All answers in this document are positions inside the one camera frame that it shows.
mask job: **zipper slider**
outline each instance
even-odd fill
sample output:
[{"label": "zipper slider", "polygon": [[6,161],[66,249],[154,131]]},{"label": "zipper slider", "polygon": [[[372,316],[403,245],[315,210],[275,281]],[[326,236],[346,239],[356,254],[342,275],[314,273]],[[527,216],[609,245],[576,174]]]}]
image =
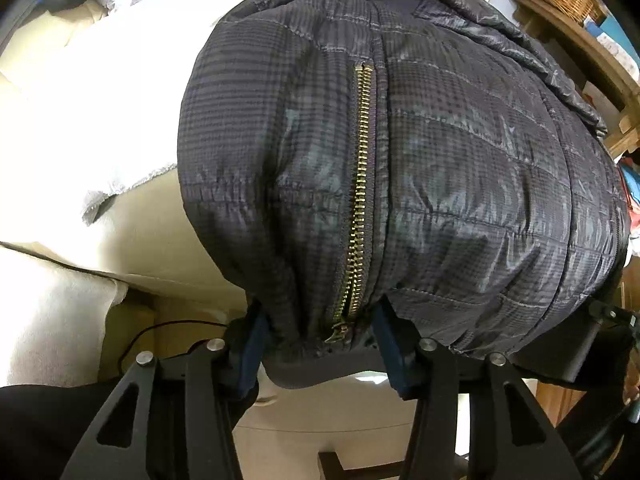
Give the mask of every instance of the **zipper slider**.
[{"label": "zipper slider", "polygon": [[341,319],[338,323],[332,326],[332,330],[334,332],[324,340],[325,343],[337,343],[338,341],[342,341],[349,331],[349,323],[344,319]]}]

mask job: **checkered fabric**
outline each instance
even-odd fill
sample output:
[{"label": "checkered fabric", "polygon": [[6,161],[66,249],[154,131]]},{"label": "checkered fabric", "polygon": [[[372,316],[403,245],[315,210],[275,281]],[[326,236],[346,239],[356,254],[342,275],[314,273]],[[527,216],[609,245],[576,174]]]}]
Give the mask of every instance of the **checkered fabric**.
[{"label": "checkered fabric", "polygon": [[[330,346],[361,63],[374,67],[366,288],[354,339]],[[272,352],[353,349],[386,294],[424,335],[482,357],[557,325],[625,253],[604,132],[483,0],[246,0],[196,61],[178,172],[204,247],[267,309]]]}]

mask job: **silver bolt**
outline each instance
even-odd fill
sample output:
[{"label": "silver bolt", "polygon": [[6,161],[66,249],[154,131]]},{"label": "silver bolt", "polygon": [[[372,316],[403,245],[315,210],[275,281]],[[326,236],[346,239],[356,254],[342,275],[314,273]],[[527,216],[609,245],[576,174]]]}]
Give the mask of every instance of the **silver bolt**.
[{"label": "silver bolt", "polygon": [[491,361],[491,364],[493,365],[504,366],[504,364],[507,362],[507,358],[500,352],[493,352],[489,355],[489,361]]},{"label": "silver bolt", "polygon": [[145,350],[144,352],[140,352],[138,355],[136,355],[136,362],[140,366],[147,366],[153,360],[154,354],[149,350]]},{"label": "silver bolt", "polygon": [[212,352],[220,352],[225,347],[225,340],[219,337],[215,339],[209,339],[207,341],[207,350]]},{"label": "silver bolt", "polygon": [[438,343],[436,343],[435,339],[431,339],[429,337],[423,337],[420,339],[418,345],[425,352],[433,352],[438,347]]}]

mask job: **zipper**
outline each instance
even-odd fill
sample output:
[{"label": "zipper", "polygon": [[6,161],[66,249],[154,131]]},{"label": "zipper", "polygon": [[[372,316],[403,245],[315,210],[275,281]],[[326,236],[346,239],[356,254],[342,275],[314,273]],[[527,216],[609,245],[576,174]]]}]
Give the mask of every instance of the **zipper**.
[{"label": "zipper", "polygon": [[365,211],[367,199],[367,165],[369,162],[369,119],[371,112],[371,80],[373,67],[361,63],[356,66],[358,108],[356,129],[358,149],[356,172],[351,200],[351,227],[347,262],[342,279],[340,300],[333,312],[333,333],[325,343],[342,341],[356,319],[362,301],[364,282]]}]

